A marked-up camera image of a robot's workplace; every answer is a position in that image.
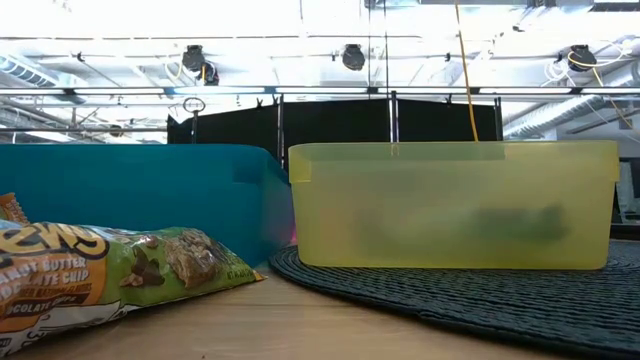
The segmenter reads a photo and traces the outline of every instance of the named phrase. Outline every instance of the ceiling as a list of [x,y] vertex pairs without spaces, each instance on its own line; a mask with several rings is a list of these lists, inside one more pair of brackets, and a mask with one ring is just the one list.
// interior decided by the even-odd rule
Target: ceiling
[[[194,74],[179,66],[188,45],[203,46],[207,60],[219,72],[220,86],[464,86],[453,1],[397,6],[418,2],[388,0],[386,10],[380,5],[369,10],[363,0],[6,1],[0,5],[0,56],[52,75],[54,86],[62,88],[197,85]],[[567,71],[562,64],[554,65],[558,54],[566,55],[575,44],[589,45],[605,85],[613,84],[608,74],[640,58],[640,12],[628,11],[635,8],[600,11],[603,9],[587,0],[482,3],[487,5],[460,8],[471,86],[572,86],[569,81],[598,86],[592,71]],[[347,44],[361,45],[366,57],[361,71],[342,64]],[[562,76],[554,79],[549,74],[551,67]],[[34,85],[0,71],[2,87]],[[348,97],[312,94],[285,100]],[[256,105],[255,95],[217,95],[204,100],[207,112]],[[551,101],[544,96],[517,100],[503,99],[505,126]],[[53,96],[13,96],[9,101],[0,103],[0,124],[7,127],[20,121],[22,127],[73,123],[158,128],[165,125],[169,111],[187,116],[179,113],[183,98],[165,95],[87,96],[80,105]],[[15,111],[16,104],[24,107],[20,113]],[[637,104],[625,102],[627,107]],[[605,119],[612,116],[611,106],[595,110]],[[640,141],[636,130],[621,130],[617,122],[572,131],[598,119],[594,113],[580,113],[554,126],[555,136]],[[640,121],[640,117],[629,115],[627,120]],[[530,131],[527,136],[544,136],[544,131]],[[69,139],[166,142],[162,132],[84,135],[76,133]],[[3,139],[13,141],[10,136],[0,136]]]

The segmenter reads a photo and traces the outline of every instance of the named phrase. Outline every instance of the round woven mat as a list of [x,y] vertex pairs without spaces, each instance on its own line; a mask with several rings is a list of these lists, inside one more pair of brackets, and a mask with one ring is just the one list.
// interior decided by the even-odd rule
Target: round woven mat
[[270,259],[308,288],[457,331],[598,359],[640,359],[640,242],[599,271],[326,268],[297,247]]

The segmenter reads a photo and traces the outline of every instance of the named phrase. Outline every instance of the orange label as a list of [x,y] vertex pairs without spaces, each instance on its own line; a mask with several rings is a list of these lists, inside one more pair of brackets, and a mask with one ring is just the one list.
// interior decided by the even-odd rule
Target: orange label
[[29,328],[54,307],[96,304],[108,251],[105,239],[74,226],[0,231],[0,333]]

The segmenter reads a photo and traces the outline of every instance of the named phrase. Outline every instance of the dark gray mat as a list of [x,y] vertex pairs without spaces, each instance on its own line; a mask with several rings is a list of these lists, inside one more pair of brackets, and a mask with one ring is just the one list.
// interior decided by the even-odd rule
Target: dark gray mat
[[640,359],[640,242],[613,241],[599,271],[325,268],[297,247],[270,259],[308,288],[435,325],[598,359]]

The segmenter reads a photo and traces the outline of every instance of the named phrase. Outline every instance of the snack bag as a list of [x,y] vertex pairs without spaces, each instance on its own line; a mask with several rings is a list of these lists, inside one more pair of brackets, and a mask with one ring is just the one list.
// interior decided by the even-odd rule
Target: snack bag
[[22,212],[14,193],[0,195],[0,220],[29,224],[29,220]]
[[48,334],[262,279],[196,229],[0,230],[0,357]]

